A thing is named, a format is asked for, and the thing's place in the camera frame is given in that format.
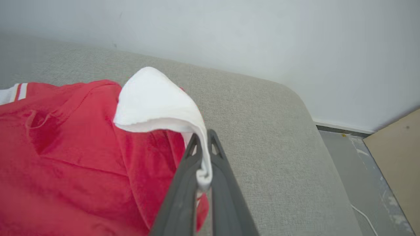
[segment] beige wooden panel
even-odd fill
[[[420,235],[420,109],[364,141],[411,227]]]

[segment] white wall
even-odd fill
[[[0,29],[276,81],[349,129],[420,105],[418,0],[2,0]]]

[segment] gray sofa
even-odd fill
[[[110,79],[152,66],[183,87],[214,129],[261,235],[359,236],[355,215],[311,116],[284,85],[172,60],[0,34],[0,89]],[[210,234],[207,220],[201,235]]]

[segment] red garment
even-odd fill
[[[116,128],[120,91],[29,83],[26,99],[0,106],[0,235],[148,234],[184,142]],[[203,196],[199,227],[207,212]]]

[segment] floor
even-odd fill
[[[319,131],[334,161],[349,200],[371,221],[379,236],[415,235],[363,139]],[[368,221],[354,210],[363,236],[375,236]]]

